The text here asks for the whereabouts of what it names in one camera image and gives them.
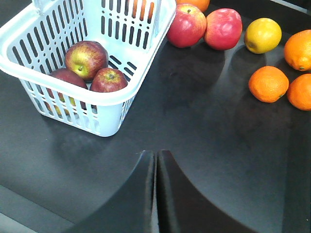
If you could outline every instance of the basket slot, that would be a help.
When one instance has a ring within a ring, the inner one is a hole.
[[[141,18],[140,9],[143,2],[147,3]],[[138,0],[134,14],[133,0],[102,0],[102,34],[144,50],[148,49],[154,30],[156,7],[157,4],[152,0]],[[154,11],[152,17],[148,18],[152,9]]]

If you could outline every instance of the black surface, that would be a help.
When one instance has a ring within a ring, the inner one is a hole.
[[[95,213],[64,233],[148,233],[155,175],[153,152],[143,151],[126,183]]]
[[[156,196],[160,232],[255,233],[207,200],[169,150],[157,156]]]
[[[25,2],[6,0],[0,25]],[[259,15],[275,16],[286,29],[276,49],[252,54],[242,38],[227,51],[203,41],[181,50],[164,41],[121,129],[109,138],[41,116],[19,81],[0,71],[0,185],[74,224],[113,196],[140,151],[168,149],[202,195],[236,221],[260,233],[310,232],[310,112],[285,96],[261,103],[247,88],[264,65],[290,80],[302,74],[282,52],[310,16],[256,2],[212,1],[206,14],[235,6],[244,30]],[[0,212],[32,229],[52,222],[24,219],[10,209],[14,200],[1,201]]]

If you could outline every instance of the apple in basket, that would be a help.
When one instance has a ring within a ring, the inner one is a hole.
[[[95,92],[114,92],[127,86],[127,80],[122,71],[113,68],[100,69],[90,87]]]
[[[91,82],[99,69],[108,67],[108,52],[97,41],[80,41],[66,52],[65,65],[86,82]]]
[[[196,6],[178,4],[175,18],[166,34],[167,40],[178,48],[195,45],[204,35],[207,26],[205,15]]]
[[[49,76],[52,76],[54,78],[57,78],[65,82],[74,84],[76,86],[82,87],[84,89],[87,89],[86,82],[80,76],[78,76],[75,72],[67,68],[57,69],[53,71],[52,73],[50,73]],[[48,88],[47,91],[48,91],[49,96],[54,98],[52,90]],[[58,92],[58,96],[59,96],[60,101],[65,102],[65,98],[62,93]],[[73,106],[76,106],[74,98],[69,97],[69,100]],[[80,103],[81,103],[81,107],[85,108],[85,103],[84,102],[80,102]],[[52,111],[50,105],[47,102],[46,102],[46,106],[48,110]],[[55,109],[56,109],[57,114],[61,115],[61,111],[59,107],[55,106]]]

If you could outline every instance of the black table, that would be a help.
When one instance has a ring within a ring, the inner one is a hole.
[[[41,116],[19,80],[0,71],[0,213],[36,232],[61,232],[112,197],[143,150],[167,149],[192,184],[235,220],[260,233],[307,233],[310,112],[295,109],[286,97],[262,103],[247,82],[264,65],[279,67],[290,80],[301,74],[282,52],[311,17],[268,0],[211,3],[206,14],[235,8],[244,30],[258,17],[276,18],[284,23],[280,45],[257,55],[242,37],[227,51],[203,41],[186,49],[164,41],[111,137]],[[6,0],[0,26],[28,4]]]

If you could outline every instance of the orange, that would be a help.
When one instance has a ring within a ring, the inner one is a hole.
[[[311,70],[311,29],[300,31],[287,40],[284,57],[296,70]]]
[[[311,74],[303,74],[291,82],[287,98],[296,108],[311,111]]]
[[[146,0],[142,0],[142,2],[141,2],[141,11],[140,11],[140,16],[139,16],[139,19],[141,21],[144,19],[146,3],[147,3]],[[138,0],[134,0],[133,14],[132,14],[133,17],[135,17],[135,15],[136,15],[137,4],[138,4]],[[154,11],[154,6],[155,6],[155,4],[153,2],[151,2],[150,3],[150,7],[149,7],[148,19],[151,19],[151,17],[152,17],[152,14],[153,14],[153,11]]]
[[[176,0],[176,4],[189,3],[195,5],[200,11],[204,12],[207,10],[210,0]]]
[[[252,74],[248,88],[260,101],[272,103],[286,93],[289,83],[287,76],[280,69],[265,66]]]

